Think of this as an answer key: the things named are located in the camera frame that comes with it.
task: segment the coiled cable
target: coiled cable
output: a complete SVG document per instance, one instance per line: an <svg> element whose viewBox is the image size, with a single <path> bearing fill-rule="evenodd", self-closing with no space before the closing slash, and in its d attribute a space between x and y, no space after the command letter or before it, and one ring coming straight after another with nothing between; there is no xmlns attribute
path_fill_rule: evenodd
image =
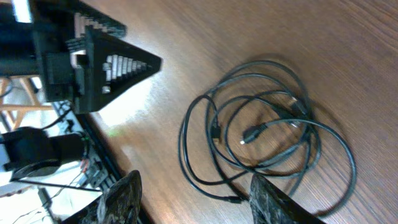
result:
<svg viewBox="0 0 398 224"><path fill-rule="evenodd" d="M266 75L263 73L255 73L255 72L249 72L249 73L244 73L244 74L238 74L240 71L245 70L247 68L257 66L257 65L267 65L267 66L272 66L275 68L279 68L283 72L289 74L297 83L299 88L301 89L301 98L297 97L292 90L288 88L287 85L283 84L280 80L270 76ZM215 104L215 97L219 91L221 91L222 88L232 84L236 83L240 80L247 79L247 78L264 78L266 80L270 80L273 83L277 84L281 89L280 90L269 90L269 91L263 91L261 93L255 94L255 95L243 95L243 96L237 96L234 97L227 102L223 103L219 108L216 107ZM265 100L263 97L264 96L270 96L270 95L287 95L291 97L293 100L293 104L291 105L290 108L285 108L281 105L277 105L275 103L272 103L268 100ZM188 123L190 119L190 115L194 107L201 101L201 100L207 100L208 105L206 108L206 113L205 113L205 134L206 134L206 139L208 143L208 148L210 150L210 156L213 161L213 164L215 166L215 169L219 173L221 180L219 181L205 181L200 179L195 172L193 171L190 161L189 161L189 156L188 156L188 147L187 147L187 130L188 130ZM230 159L223 155L219 149L217 148L214 138L218 138L221 136L221 127L218 121L218 115L226 109L229 105L235 102L242 101L242 103L233 111L233 114L229 117L229 120L226 122L224 129L223 129L223 142L225 144L225 148L230 156ZM266 130L269 126L276 125L276 124L282 124L282 123L289 123L291 125L303 125L303 131L301 133L301 136L299 137L299 140L288 147L286 150L283 152L280 152L274 156L272 156L270 159L265 159L258 164L254 166L247 166L243 164L235 155L235 153L231 150L229 146L229 141L228 141L228 131L229 131L229 126L233 119L236 117L236 115L250 102L253 101L259 101L261 103L264 103L267 106L270 106L272 110L274 110L280 117L280 119L273 120L273 121L268 121L262 124L257 124L254 126L251 126L249 129L245 130L243 132L243 138L241 140L241 144L249 144L252 141L255 141L257 137L264 131ZM301 80L298 78L298 76L288 67L285 65L282 65L278 62L273 62L270 60L259 60L259 61L254 61L254 62L249 62L245 63L243 65L237 66L233 68L230 72L228 72L221 80L220 82L214 86L213 88L210 88L208 91L206 91L203 95L198 96L194 101L191 103L191 105L188 107L187 113L185 114L185 117L182 121L180 131L178 133L178 160L180 163L180 168L182 170L182 173L186 180L190 183L190 185L198 190L200 193L203 195L206 195L207 197L213 198L213 199L218 199L218 200L224 200L227 202L231 203L241 203L243 201L249 200L248 196L244 194L241 190L236 188L233 184L233 180L248 174L260 174L263 177L267 178L280 178L280 179L291 179L291 178L296 178L296 182L294 186L291 188L289 191L288 195L289 197L293 196L294 192L297 190L299 187L304 175L312 170L318 163L320 156L321 156L321 151L322 151L322 144L321 144L321 139L318 133L318 129L321 128L330 133L334 138L338 140L338 142L343 146L349 160L349 164L351 167L351 177L349 180L348 188L342 198L340 199L339 202L334 204L331 208L328 210L320 211L316 215L318 217L326 217L331 215L332 213L335 213L337 210L339 210L351 197L351 195L354 192L355 188L355 183L356 183L356 165L353 157L353 153L351 152L350 147L346 143L346 141L332 128L329 126L320 123L315 120L313 111L310 105L310 98L308 97L307 89L305 88L305 85L301 82ZM306 153L305 153L305 158L304 158L304 165L301 168L300 171L298 172L293 172L293 173L276 173L271 170L272 167L278 166L284 161L286 161L300 146L305 145L306 147ZM310 155L311 151L315 150L315 156L310 161ZM218 159L222 159L225 162L227 162L230 166L237 167L242 169L240 173L232 176L232 177L227 177L227 175L223 172L221 169ZM211 194L203 189L201 189L195 182L198 182L203 185L222 185L222 184L227 184L229 188L236 194L234 196L219 196L219 195L214 195Z"/></svg>

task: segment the wood grain surface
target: wood grain surface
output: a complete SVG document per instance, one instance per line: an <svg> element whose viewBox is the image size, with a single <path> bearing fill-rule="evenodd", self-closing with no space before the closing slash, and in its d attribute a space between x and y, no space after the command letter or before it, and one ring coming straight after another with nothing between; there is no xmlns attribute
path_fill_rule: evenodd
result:
<svg viewBox="0 0 398 224"><path fill-rule="evenodd" d="M197 95L232 67L253 59L273 59L295 70L317 107L318 120L335 128L353 149L358 165L356 190L344 208L324 221L398 222L397 1L86 2L126 24L125 41L164 60L161 72L92 114L120 169L140 171L142 204L156 223L252 223L248 203L212 200L190 187L178 165L177 134ZM286 74L257 69L291 83ZM225 89L217 102L273 88L269 82L248 80ZM188 149L198 175L217 180L205 142L204 108L202 103L192 114ZM244 128L259 119L275 118L255 103L243 110L230 134L241 158L255 163L293 142L297 130L282 125L251 146L239 146ZM321 137L322 158L293 196L312 213L333 205L349 179L343 149L327 133L321 132ZM302 162L303 150L278 170L296 169ZM237 170L228 169L228 173ZM236 183L248 190L250 180L247 175ZM284 191L292 183L272 182ZM227 186L204 188L231 195Z"/></svg>

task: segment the black mount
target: black mount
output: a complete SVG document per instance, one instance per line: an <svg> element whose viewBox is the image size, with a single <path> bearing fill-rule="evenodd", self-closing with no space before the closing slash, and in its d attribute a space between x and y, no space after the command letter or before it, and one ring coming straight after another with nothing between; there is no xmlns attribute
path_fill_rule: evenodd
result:
<svg viewBox="0 0 398 224"><path fill-rule="evenodd" d="M98 111L160 70L158 56L119 40L125 25L89 5L28 2L30 23L0 4L0 76L39 74L48 102L69 100L76 114Z"/></svg>

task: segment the wooden chair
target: wooden chair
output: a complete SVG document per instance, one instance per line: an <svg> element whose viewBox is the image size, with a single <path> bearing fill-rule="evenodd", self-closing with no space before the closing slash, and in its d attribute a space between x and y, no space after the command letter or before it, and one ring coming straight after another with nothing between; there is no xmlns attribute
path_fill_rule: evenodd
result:
<svg viewBox="0 0 398 224"><path fill-rule="evenodd" d="M23 76L11 76L10 78L13 80L19 80L22 84L22 87L25 89L26 93L28 94L32 105L15 105L15 104L4 104L4 97L0 98L0 113L5 112L6 117L11 122L10 127L13 131L21 125L22 119L24 118L25 114L28 111L45 111L45 110L52 110L52 106L44 106L41 105L39 100L37 99L32 85L29 82L30 78L38 77L37 75L23 75ZM0 95L3 95L6 92L6 88L9 84L9 79L7 78L0 78ZM16 118L11 113L12 111L17 111Z"/></svg>

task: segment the cable plug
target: cable plug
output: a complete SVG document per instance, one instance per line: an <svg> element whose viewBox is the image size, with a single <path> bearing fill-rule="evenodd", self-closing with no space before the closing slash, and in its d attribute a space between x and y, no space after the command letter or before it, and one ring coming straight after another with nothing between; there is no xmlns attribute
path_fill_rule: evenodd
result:
<svg viewBox="0 0 398 224"><path fill-rule="evenodd" d="M211 138L217 141L221 141L221 126L214 124L210 129Z"/></svg>
<svg viewBox="0 0 398 224"><path fill-rule="evenodd" d="M242 199L240 197L237 196L229 196L229 197L225 197L227 202L231 202L231 203L242 203Z"/></svg>
<svg viewBox="0 0 398 224"><path fill-rule="evenodd" d="M256 140L259 137L259 135L265 129L267 129L267 126L265 123L247 128L242 134L241 144L248 144L250 142L253 142L254 140Z"/></svg>

